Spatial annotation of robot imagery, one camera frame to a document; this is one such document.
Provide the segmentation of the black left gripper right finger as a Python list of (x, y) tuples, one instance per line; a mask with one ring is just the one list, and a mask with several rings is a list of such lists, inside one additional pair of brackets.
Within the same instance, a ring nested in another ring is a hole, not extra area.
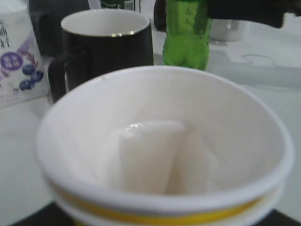
[(282, 212), (274, 210), (271, 213), (271, 225), (272, 226), (301, 226), (301, 223)]

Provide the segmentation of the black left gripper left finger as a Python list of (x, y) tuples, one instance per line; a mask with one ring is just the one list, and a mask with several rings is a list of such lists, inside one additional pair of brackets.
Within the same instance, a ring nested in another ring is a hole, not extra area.
[(1, 207), (1, 226), (61, 226), (62, 210), (53, 202), (32, 208), (23, 207)]

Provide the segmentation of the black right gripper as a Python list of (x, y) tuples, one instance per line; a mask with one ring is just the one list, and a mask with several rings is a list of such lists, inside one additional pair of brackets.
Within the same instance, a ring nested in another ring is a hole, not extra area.
[(250, 21), (282, 28), (285, 13), (301, 15), (300, 0), (210, 0), (209, 17)]

